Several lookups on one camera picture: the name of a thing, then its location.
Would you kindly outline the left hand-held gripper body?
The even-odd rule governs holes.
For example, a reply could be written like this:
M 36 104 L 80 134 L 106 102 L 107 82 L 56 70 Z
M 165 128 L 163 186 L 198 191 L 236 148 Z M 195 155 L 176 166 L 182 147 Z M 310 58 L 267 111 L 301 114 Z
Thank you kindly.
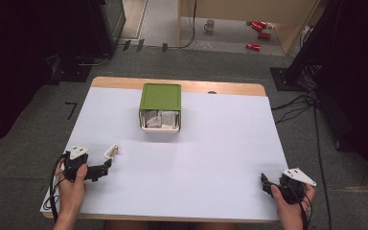
M 73 146 L 65 152 L 64 160 L 64 176 L 70 182 L 76 179 L 77 171 L 82 164 L 85 164 L 88 159 L 88 148 Z

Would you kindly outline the green drawer box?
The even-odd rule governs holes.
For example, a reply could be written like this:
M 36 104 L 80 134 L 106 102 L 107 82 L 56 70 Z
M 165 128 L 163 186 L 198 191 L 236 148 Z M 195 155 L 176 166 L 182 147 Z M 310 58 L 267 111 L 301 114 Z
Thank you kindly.
M 181 85 L 166 83 L 145 83 L 142 90 L 141 110 L 181 110 Z

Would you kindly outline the white paper sheet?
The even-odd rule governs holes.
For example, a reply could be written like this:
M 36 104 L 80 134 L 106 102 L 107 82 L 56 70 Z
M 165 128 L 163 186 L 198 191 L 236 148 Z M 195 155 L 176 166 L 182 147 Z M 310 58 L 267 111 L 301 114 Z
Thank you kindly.
M 67 145 L 89 165 L 119 146 L 108 174 L 87 184 L 85 219 L 273 222 L 261 176 L 276 181 L 287 161 L 264 96 L 185 93 L 176 133 L 139 126 L 140 91 L 89 89 Z

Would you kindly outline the grey sachet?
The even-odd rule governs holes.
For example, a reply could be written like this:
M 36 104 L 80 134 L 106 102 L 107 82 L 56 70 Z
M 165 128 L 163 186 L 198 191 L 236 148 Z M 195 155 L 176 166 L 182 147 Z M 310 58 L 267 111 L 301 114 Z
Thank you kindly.
M 161 112 L 161 127 L 168 129 L 177 128 L 177 117 L 176 111 L 162 111 Z
M 162 126 L 159 110 L 148 110 L 145 112 L 145 127 L 160 128 Z

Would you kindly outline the dark cabinet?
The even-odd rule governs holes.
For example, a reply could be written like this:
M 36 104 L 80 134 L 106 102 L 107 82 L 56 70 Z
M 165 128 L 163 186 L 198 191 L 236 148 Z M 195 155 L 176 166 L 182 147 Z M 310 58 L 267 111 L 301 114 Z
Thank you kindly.
M 122 0 L 89 0 L 99 53 L 111 56 L 126 24 Z

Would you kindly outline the white drawer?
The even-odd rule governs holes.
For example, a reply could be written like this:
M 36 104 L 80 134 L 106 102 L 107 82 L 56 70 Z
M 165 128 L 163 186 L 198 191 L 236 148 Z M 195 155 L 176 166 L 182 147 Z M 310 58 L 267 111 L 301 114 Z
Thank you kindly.
M 142 130 L 144 131 L 148 131 L 148 132 L 172 132 L 172 133 L 176 133 L 181 129 L 181 116 L 180 116 L 180 112 L 176 111 L 178 113 L 178 117 L 177 117 L 177 128 L 176 129 L 168 129 L 168 128 L 147 128 L 145 127 L 145 112 L 148 110 L 157 110 L 157 109 L 146 109 L 146 110 L 140 110 L 139 111 L 139 121 L 140 121 L 140 127 L 142 128 Z

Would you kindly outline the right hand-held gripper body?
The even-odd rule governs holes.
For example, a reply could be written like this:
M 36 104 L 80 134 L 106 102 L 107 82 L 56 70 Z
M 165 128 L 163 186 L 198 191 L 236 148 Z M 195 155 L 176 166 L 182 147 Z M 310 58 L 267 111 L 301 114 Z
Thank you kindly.
M 316 186 L 316 182 L 299 168 L 283 170 L 279 181 L 278 189 L 288 204 L 296 204 L 304 199 L 307 184 Z

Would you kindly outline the black curtain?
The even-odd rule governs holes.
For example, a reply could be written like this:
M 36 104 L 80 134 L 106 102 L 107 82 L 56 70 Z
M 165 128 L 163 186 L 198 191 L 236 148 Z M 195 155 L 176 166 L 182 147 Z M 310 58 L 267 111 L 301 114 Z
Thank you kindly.
M 93 55 L 92 18 L 98 0 L 0 0 L 0 139 L 53 75 L 57 55 L 68 78 Z
M 316 77 L 348 120 L 342 140 L 368 161 L 368 0 L 339 0 L 329 55 Z

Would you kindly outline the person's right hand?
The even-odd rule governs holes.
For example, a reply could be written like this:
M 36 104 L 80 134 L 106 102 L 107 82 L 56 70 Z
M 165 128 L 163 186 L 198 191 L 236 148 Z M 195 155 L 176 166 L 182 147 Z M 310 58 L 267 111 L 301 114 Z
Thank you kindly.
M 272 195 L 276 201 L 277 214 L 281 224 L 303 224 L 303 216 L 301 208 L 304 208 L 305 213 L 311 206 L 311 201 L 315 195 L 315 189 L 307 184 L 306 196 L 301 204 L 290 205 L 285 202 L 283 196 L 277 186 L 271 185 Z

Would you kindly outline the person's left hand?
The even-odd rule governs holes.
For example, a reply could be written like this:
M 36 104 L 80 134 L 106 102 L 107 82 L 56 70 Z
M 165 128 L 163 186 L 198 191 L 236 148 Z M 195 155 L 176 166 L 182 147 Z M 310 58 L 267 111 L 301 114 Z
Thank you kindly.
M 86 192 L 83 182 L 86 174 L 87 165 L 82 164 L 74 182 L 65 179 L 59 184 L 60 219 L 75 219 L 79 214 Z

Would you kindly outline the small white sachet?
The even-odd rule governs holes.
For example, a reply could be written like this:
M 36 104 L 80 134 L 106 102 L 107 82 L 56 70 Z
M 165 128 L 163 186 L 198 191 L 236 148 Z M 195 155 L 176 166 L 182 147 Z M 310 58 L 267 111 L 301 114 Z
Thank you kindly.
M 107 159 L 113 159 L 115 157 L 115 155 L 117 154 L 117 152 L 119 151 L 120 147 L 118 145 L 113 145 L 112 147 L 110 147 L 104 154 L 103 156 Z

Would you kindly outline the black metal stand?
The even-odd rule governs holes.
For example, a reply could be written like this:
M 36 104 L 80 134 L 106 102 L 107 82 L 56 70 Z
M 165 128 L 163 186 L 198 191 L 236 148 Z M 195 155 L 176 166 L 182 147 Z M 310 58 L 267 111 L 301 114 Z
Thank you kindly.
M 322 65 L 334 48 L 339 15 L 345 0 L 328 0 L 310 36 L 288 68 L 270 68 L 278 91 L 309 91 L 315 87 L 310 69 Z

